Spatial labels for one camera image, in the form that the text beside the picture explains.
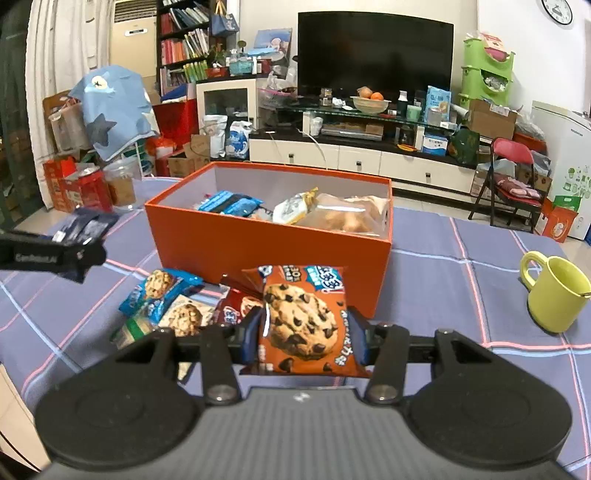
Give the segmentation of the dark navy snack packet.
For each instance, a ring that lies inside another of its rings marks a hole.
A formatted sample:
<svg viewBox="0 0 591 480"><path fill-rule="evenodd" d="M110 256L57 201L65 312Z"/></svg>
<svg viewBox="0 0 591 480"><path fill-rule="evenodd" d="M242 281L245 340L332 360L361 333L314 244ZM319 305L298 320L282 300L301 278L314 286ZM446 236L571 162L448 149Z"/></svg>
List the dark navy snack packet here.
<svg viewBox="0 0 591 480"><path fill-rule="evenodd" d="M89 270L106 261L104 239L118 222L113 212L79 207L54 234L58 245L56 272L62 278L83 283Z"/></svg>

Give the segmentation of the red chocolate cookie packet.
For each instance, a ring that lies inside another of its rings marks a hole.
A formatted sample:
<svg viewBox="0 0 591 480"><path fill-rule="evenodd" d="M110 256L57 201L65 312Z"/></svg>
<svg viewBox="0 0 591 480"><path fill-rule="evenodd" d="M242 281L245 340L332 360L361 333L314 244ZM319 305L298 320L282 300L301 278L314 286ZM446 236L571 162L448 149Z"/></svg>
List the red chocolate cookie packet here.
<svg viewBox="0 0 591 480"><path fill-rule="evenodd" d="M245 320L253 308L263 306L259 292L229 278L228 275L221 277L221 286L225 290L214 310L215 324L237 325Z"/></svg>

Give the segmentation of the orange chocolate cookie packet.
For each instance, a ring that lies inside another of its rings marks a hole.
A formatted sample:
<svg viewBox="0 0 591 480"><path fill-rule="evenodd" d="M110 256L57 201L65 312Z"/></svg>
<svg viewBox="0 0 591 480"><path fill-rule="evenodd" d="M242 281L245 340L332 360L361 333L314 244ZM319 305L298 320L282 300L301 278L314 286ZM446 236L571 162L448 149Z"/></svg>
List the orange chocolate cookie packet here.
<svg viewBox="0 0 591 480"><path fill-rule="evenodd" d="M263 296L259 374L367 378L353 353L344 270L266 265L243 275Z"/></svg>

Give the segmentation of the green white snack packet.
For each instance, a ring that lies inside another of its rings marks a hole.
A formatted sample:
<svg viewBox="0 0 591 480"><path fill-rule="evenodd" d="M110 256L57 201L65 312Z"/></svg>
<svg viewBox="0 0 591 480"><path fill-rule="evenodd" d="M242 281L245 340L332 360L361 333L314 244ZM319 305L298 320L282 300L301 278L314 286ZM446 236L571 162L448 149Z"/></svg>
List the green white snack packet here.
<svg viewBox="0 0 591 480"><path fill-rule="evenodd" d="M155 326L145 317L130 317L111 335L110 342L120 350L150 334L154 330Z"/></svg>

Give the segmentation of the white nut snack packet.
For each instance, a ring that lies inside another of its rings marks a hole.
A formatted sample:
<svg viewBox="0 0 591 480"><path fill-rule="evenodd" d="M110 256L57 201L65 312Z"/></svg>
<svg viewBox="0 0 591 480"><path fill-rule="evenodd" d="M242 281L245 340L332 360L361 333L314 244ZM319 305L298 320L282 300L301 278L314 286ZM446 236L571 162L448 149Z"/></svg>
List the white nut snack packet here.
<svg viewBox="0 0 591 480"><path fill-rule="evenodd" d="M273 208L273 223L281 225L297 224L302 218L308 215L311 207L314 206L318 188L297 193Z"/></svg>

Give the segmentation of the clear round cracker packet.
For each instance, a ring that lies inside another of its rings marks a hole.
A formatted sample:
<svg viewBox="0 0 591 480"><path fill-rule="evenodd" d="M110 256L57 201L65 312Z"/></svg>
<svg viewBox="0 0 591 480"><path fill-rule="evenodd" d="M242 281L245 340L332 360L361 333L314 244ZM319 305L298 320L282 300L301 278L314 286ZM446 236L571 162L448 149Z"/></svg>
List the clear round cracker packet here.
<svg viewBox="0 0 591 480"><path fill-rule="evenodd" d="M312 201L308 213L297 221L297 226L386 238L389 210L387 198L321 193Z"/></svg>

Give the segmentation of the red soda can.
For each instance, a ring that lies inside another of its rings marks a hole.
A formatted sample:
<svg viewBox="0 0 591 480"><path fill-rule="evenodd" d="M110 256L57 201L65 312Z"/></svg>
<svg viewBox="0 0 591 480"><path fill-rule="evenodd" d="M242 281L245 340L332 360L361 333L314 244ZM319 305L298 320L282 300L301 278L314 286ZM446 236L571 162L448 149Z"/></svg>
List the red soda can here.
<svg viewBox="0 0 591 480"><path fill-rule="evenodd" d="M86 208L112 211L112 202L103 171L89 166L78 173L78 187L82 204Z"/></svg>

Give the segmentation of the clear plastic jar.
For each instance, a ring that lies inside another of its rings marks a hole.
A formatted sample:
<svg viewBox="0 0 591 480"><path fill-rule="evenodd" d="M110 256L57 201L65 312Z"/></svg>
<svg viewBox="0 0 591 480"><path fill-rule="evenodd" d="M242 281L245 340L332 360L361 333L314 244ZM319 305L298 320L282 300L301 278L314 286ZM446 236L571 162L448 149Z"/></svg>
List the clear plastic jar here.
<svg viewBox="0 0 591 480"><path fill-rule="evenodd" d="M111 202L119 209L132 209L138 203L135 186L141 181L140 165L136 157L123 157L103 168Z"/></svg>

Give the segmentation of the blue cookie packet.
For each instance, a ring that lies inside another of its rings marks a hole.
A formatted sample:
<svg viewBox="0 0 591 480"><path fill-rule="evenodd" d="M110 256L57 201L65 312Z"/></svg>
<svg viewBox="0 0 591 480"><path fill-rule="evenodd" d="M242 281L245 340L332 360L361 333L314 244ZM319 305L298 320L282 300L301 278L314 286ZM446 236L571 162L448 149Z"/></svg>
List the blue cookie packet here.
<svg viewBox="0 0 591 480"><path fill-rule="evenodd" d="M179 295L203 283L200 276L185 271L156 269L132 289L118 310L127 318L139 314L156 325Z"/></svg>

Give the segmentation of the blue star fabric cover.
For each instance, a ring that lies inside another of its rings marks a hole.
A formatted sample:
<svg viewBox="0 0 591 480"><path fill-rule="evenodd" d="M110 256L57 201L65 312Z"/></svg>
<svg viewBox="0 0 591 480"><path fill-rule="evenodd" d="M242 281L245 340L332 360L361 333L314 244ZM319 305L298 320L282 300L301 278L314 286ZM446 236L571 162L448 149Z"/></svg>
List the blue star fabric cover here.
<svg viewBox="0 0 591 480"><path fill-rule="evenodd" d="M160 134L142 78L127 68L108 65L93 70L68 96L81 103L87 138L104 162Z"/></svg>

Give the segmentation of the white glass door cabinet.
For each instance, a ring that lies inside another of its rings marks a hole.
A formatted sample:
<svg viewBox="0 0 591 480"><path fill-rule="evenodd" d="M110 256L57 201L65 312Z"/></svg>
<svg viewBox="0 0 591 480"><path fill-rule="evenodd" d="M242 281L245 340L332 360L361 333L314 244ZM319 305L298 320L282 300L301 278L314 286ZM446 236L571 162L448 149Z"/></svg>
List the white glass door cabinet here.
<svg viewBox="0 0 591 480"><path fill-rule="evenodd" d="M245 120L257 128L259 123L259 80L252 75L211 78L195 84L198 126L206 115L226 115L232 121Z"/></svg>

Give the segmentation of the red folding chair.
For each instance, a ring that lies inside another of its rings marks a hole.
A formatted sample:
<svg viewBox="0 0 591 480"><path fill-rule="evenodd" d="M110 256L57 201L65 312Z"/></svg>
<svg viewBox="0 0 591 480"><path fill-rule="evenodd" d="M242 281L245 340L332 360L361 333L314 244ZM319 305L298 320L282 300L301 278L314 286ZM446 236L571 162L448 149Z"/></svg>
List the red folding chair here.
<svg viewBox="0 0 591 480"><path fill-rule="evenodd" d="M515 176L500 173L495 166L497 160L507 160L515 167L525 167L529 170L529 178L526 182L522 182ZM474 218L485 191L489 190L489 220L491 226L495 225L496 204L502 203L512 209L506 227L511 226L513 218L519 210L524 210L529 213L529 227L530 232L533 233L541 216L544 200L547 197L546 192L536 188L535 175L534 156L526 145L501 137L495 138L491 143L489 169L468 219L472 220Z"/></svg>

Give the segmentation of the white air conditioner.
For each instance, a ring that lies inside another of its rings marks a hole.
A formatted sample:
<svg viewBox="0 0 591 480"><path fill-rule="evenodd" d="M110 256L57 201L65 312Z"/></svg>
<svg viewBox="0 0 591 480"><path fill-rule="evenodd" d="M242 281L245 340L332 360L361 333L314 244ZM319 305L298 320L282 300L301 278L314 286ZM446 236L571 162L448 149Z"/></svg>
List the white air conditioner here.
<svg viewBox="0 0 591 480"><path fill-rule="evenodd" d="M109 61L142 78L156 73L157 2L115 1L111 15Z"/></svg>

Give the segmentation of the white chest freezer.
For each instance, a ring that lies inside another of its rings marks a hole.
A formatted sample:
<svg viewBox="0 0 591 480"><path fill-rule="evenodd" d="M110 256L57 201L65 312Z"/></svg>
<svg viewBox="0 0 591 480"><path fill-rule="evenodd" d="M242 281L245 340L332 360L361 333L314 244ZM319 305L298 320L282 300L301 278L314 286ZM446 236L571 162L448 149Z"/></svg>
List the white chest freezer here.
<svg viewBox="0 0 591 480"><path fill-rule="evenodd" d="M551 161L548 199L576 211L568 236L584 240L590 231L590 120L540 101L532 102L532 118L545 135Z"/></svg>

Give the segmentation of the wall clock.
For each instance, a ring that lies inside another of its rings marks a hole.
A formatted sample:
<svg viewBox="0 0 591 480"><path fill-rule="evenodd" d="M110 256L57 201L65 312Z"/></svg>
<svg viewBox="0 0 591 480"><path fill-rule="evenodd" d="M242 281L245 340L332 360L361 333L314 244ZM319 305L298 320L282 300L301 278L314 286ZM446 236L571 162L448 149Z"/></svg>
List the wall clock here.
<svg viewBox="0 0 591 480"><path fill-rule="evenodd" d="M542 0L542 7L550 18L561 26L569 26L573 21L573 11L567 0Z"/></svg>

